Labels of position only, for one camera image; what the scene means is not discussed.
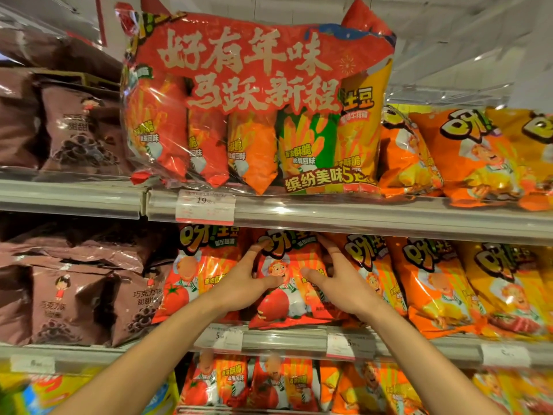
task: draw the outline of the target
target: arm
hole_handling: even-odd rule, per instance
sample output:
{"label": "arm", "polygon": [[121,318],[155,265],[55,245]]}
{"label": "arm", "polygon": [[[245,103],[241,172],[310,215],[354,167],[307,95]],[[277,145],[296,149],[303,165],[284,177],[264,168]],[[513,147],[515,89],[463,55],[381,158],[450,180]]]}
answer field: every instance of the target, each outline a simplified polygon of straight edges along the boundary
{"label": "arm", "polygon": [[52,415],[139,415],[156,391],[214,320],[254,303],[281,277],[252,278],[253,261],[262,244],[244,258],[211,291],[180,309],[140,343],[52,411]]}
{"label": "arm", "polygon": [[377,295],[333,242],[323,236],[319,236],[319,241],[332,257],[334,276],[327,278],[306,268],[302,274],[319,286],[335,306],[355,314],[378,333],[430,413],[503,414],[450,360]]}

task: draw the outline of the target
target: price label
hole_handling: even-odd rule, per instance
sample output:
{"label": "price label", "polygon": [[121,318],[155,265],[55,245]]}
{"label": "price label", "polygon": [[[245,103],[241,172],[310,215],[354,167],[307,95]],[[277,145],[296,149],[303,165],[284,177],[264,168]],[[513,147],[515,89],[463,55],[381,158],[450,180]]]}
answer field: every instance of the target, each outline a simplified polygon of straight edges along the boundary
{"label": "price label", "polygon": [[239,328],[207,327],[194,345],[198,348],[213,348],[217,352],[242,350],[244,332]]}
{"label": "price label", "polygon": [[326,337],[326,356],[342,360],[374,358],[376,344],[368,335],[329,333]]}
{"label": "price label", "polygon": [[482,344],[482,365],[485,367],[530,367],[532,359],[525,346]]}
{"label": "price label", "polygon": [[199,224],[234,224],[236,195],[181,189],[175,207],[178,222]]}
{"label": "price label", "polygon": [[53,357],[12,355],[12,372],[32,374],[56,374],[56,360]]}

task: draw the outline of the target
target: price tag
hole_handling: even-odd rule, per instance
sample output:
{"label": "price tag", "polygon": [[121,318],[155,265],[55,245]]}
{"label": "price tag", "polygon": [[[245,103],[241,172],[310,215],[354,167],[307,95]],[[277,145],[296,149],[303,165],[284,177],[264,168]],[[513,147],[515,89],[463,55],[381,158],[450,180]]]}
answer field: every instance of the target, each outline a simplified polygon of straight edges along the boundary
{"label": "price tag", "polygon": [[368,335],[329,333],[326,337],[326,356],[330,358],[372,360],[375,349],[376,344]]}
{"label": "price tag", "polygon": [[532,359],[525,346],[482,344],[482,365],[485,367],[530,367]]}
{"label": "price tag", "polygon": [[179,222],[231,226],[234,224],[235,206],[236,195],[181,189],[175,219]]}
{"label": "price tag", "polygon": [[32,374],[56,374],[56,360],[53,357],[12,355],[12,372]]}
{"label": "price tag", "polygon": [[244,332],[239,328],[207,327],[194,345],[198,348],[213,348],[218,352],[242,350]]}

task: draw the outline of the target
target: left hand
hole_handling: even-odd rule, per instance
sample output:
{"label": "left hand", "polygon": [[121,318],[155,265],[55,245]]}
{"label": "left hand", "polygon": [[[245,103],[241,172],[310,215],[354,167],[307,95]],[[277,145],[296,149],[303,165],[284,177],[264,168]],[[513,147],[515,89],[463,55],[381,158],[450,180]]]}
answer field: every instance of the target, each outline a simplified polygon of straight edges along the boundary
{"label": "left hand", "polygon": [[265,242],[253,244],[240,262],[208,293],[221,309],[221,314],[241,310],[255,303],[265,291],[280,286],[284,281],[284,277],[252,277],[255,257],[265,245]]}

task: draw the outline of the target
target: forearm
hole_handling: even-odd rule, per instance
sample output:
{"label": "forearm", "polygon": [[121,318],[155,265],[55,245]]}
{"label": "forearm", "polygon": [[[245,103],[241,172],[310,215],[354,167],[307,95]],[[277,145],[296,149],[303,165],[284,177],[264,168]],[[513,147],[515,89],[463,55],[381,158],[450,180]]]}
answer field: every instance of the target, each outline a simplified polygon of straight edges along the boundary
{"label": "forearm", "polygon": [[200,295],[148,334],[52,415],[139,415],[204,329],[220,317]]}
{"label": "forearm", "polygon": [[501,415],[500,409],[390,305],[370,300],[360,315],[382,338],[430,413]]}

